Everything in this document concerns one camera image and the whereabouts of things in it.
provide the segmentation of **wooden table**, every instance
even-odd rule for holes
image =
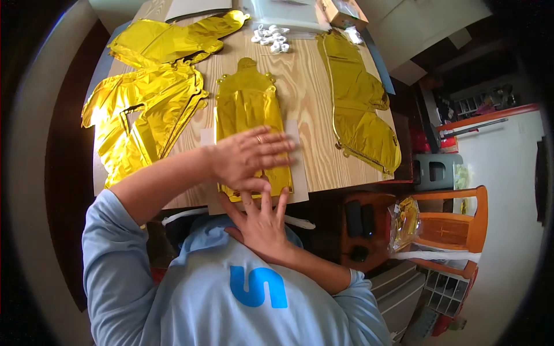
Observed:
[[[142,5],[134,20],[147,18],[163,22],[169,3],[168,0],[148,1]],[[177,25],[186,26],[205,17],[207,16],[185,19]],[[354,156],[344,157],[342,151],[335,148],[329,81],[317,51],[316,40],[292,40],[289,53],[273,55],[269,46],[252,43],[252,35],[253,32],[246,22],[241,30],[222,39],[223,50],[195,65],[204,76],[204,89],[210,92],[210,96],[205,99],[208,106],[194,114],[169,156],[200,146],[200,130],[213,126],[213,109],[218,90],[216,80],[225,73],[234,74],[238,60],[248,56],[257,62],[259,72],[271,72],[275,76],[283,119],[295,119],[298,122],[309,192],[393,179],[393,175],[383,174]],[[379,78],[369,50],[361,45],[360,52],[367,71]],[[130,66],[114,60],[109,76],[133,70]],[[378,110],[377,115],[394,129],[390,110]],[[106,176],[100,157],[95,153],[95,194],[104,188]],[[171,201],[166,208],[201,205],[207,205],[206,194],[203,187],[195,187]]]

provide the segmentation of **hand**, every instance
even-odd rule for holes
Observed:
[[[249,191],[241,191],[240,196],[246,215],[229,201],[226,194],[219,193],[223,208],[238,227],[227,227],[225,232],[254,251],[265,262],[281,264],[294,248],[285,233],[285,209],[289,189],[284,188],[281,191],[275,211],[271,207],[271,196],[267,191],[261,194],[261,210],[252,201]]]
[[[233,190],[271,191],[270,183],[254,178],[262,169],[288,166],[294,159],[285,155],[296,148],[285,133],[269,133],[269,126],[229,136],[207,147],[213,178]]]

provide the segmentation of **light blue shirt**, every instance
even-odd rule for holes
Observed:
[[[331,296],[307,276],[264,262],[223,230],[231,224],[195,222],[156,286],[146,233],[111,191],[100,193],[83,233],[96,344],[391,344],[363,273],[351,270],[350,286]]]

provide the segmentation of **gold foil balloon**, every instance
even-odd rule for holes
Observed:
[[[198,53],[196,63],[223,48],[219,38],[240,29],[249,14],[229,11],[180,27],[175,24],[139,19],[129,25],[109,45],[110,54],[125,64],[149,68]]]
[[[224,74],[217,80],[216,141],[261,125],[271,126],[272,132],[283,132],[274,81],[271,74],[258,72],[256,62],[251,58],[240,59],[234,75]],[[256,176],[267,177],[271,183],[271,196],[278,196],[283,187],[293,192],[289,167],[267,169],[257,172]],[[238,191],[225,185],[218,185],[218,189],[225,192],[231,202],[241,200]],[[260,195],[253,194],[253,197],[260,198]]]
[[[196,109],[206,106],[200,72],[189,61],[106,78],[83,107],[97,126],[95,149],[108,172],[105,188],[166,157]],[[126,114],[142,111],[129,128]]]
[[[317,47],[329,77],[337,147],[345,156],[393,173],[400,166],[400,146],[394,131],[375,114],[389,106],[382,83],[366,71],[358,48],[340,32],[318,35]]]

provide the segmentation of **finger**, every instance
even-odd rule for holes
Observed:
[[[225,212],[231,220],[235,223],[235,225],[241,227],[246,222],[246,215],[244,215],[240,210],[237,209],[237,206],[231,203],[229,200],[229,197],[223,192],[218,193],[219,201],[221,202],[221,206],[223,209],[225,209]]]
[[[281,141],[268,144],[260,144],[253,148],[254,152],[261,155],[274,155],[285,152],[291,152],[296,148],[293,141]]]
[[[240,197],[243,200],[244,210],[246,210],[247,215],[255,215],[260,211],[254,204],[254,201],[252,200],[252,193],[250,191],[241,191]]]
[[[273,211],[271,206],[271,192],[263,191],[261,193],[261,212],[264,214],[270,214]]]
[[[248,190],[248,191],[271,191],[271,184],[263,178],[248,178],[237,186],[238,190]]]
[[[244,137],[256,137],[256,136],[262,135],[264,133],[268,133],[270,129],[271,129],[271,126],[269,126],[269,125],[258,126],[258,127],[253,128],[252,130],[244,131],[243,136]]]
[[[296,160],[293,157],[282,156],[282,155],[266,155],[258,157],[254,161],[253,169],[255,171],[260,171],[262,169],[270,169],[274,167],[281,166],[290,166],[295,163]]]
[[[281,195],[279,196],[279,202],[277,203],[277,211],[275,215],[281,221],[285,220],[285,210],[286,210],[286,201],[289,199],[289,188],[284,187],[281,190]]]
[[[248,137],[243,142],[244,148],[249,148],[253,146],[258,146],[260,144],[282,142],[289,137],[285,132],[280,133],[264,133],[262,135],[257,135],[254,137]]]
[[[227,232],[231,237],[235,238],[239,243],[244,245],[244,237],[242,232],[235,227],[225,227],[225,232]]]

